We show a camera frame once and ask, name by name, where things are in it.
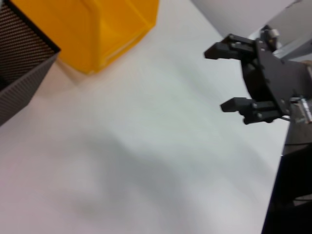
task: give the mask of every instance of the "white tabletop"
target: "white tabletop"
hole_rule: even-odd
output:
[[[219,105],[248,97],[222,38],[188,0],[103,72],[55,64],[0,128],[4,234],[256,234],[288,124],[245,126]]]

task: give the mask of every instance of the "yellow plastic crate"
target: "yellow plastic crate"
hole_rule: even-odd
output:
[[[154,27],[159,0],[13,0],[84,73],[98,72]]]

